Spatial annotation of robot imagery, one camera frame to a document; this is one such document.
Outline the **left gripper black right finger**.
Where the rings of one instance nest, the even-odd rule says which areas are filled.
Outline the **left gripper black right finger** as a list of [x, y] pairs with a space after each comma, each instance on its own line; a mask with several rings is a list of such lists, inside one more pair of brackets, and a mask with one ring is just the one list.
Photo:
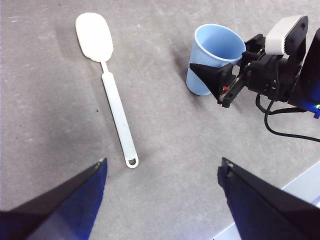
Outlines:
[[320, 209], [223, 157], [218, 184], [242, 240], [318, 240]]

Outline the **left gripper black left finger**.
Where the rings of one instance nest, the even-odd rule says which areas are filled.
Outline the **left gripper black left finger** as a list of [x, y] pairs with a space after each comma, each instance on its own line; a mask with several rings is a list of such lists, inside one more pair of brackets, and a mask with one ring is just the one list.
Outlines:
[[99, 212], [108, 161], [92, 166], [55, 188], [0, 213], [2, 240], [87, 240]]

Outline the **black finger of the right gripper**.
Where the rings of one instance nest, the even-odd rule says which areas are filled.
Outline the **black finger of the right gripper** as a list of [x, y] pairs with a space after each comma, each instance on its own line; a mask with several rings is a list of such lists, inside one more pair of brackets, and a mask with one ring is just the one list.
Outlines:
[[258, 60], [265, 52], [265, 41], [266, 38], [262, 33], [259, 33], [246, 41], [244, 43], [246, 50], [242, 53], [242, 59], [247, 62]]
[[190, 63], [190, 69], [205, 84], [213, 96], [219, 100], [224, 91], [224, 87], [229, 89], [229, 85], [235, 79], [232, 63], [222, 67], [213, 67], [198, 63]]

